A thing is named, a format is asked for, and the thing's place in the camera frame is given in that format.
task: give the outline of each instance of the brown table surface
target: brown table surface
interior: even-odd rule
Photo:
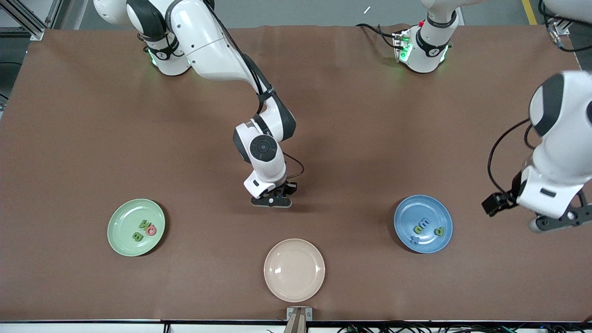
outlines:
[[[316,245],[319,320],[579,321],[592,312],[592,226],[537,235],[533,213],[489,218],[491,145],[574,56],[542,26],[459,27],[419,75],[354,27],[233,30],[296,116],[284,151],[305,174],[289,210],[251,206],[231,140],[256,110],[244,82],[161,75],[133,31],[53,31],[32,43],[0,128],[0,319],[273,319],[263,279],[287,238]],[[494,159],[509,185],[524,127]],[[298,171],[288,161],[289,172]],[[406,250],[397,203],[436,197],[454,221],[436,254]],[[109,246],[113,211],[150,198],[168,234],[149,255]]]

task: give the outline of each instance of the beige plate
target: beige plate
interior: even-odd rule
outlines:
[[[271,249],[263,266],[271,292],[286,302],[302,302],[314,296],[325,279],[325,262],[313,244],[286,239]]]

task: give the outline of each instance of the plate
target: plate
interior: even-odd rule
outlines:
[[[395,211],[395,231],[401,242],[419,253],[438,252],[452,238],[452,218],[438,200],[411,196],[399,204]]]
[[[160,206],[148,199],[135,199],[113,213],[107,239],[115,252],[135,257],[153,249],[164,232],[165,214]]]
[[[325,279],[321,252],[303,239],[286,239],[271,249],[263,266],[265,283],[286,302],[303,302],[317,293]]]

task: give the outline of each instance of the floor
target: floor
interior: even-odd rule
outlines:
[[[530,0],[536,12],[536,0]],[[60,27],[65,29],[120,29],[103,21],[96,13],[92,0],[67,0],[62,10]],[[241,0],[216,1],[216,12],[228,28],[249,28],[260,25],[391,25],[415,24],[426,11],[418,0]],[[466,25],[523,25],[528,24],[525,5],[521,0],[489,0],[483,4],[464,7]],[[538,23],[542,18],[535,13]],[[574,46],[592,44],[589,28],[571,28]],[[0,38],[0,62],[22,62],[27,38]],[[592,50],[578,54],[581,66],[592,69]],[[0,65],[0,94],[10,97],[19,66]],[[0,117],[2,97],[0,96]]]

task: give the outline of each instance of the green plate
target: green plate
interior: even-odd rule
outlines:
[[[135,199],[121,205],[109,221],[107,239],[115,252],[126,257],[153,249],[165,232],[165,214],[152,200]]]

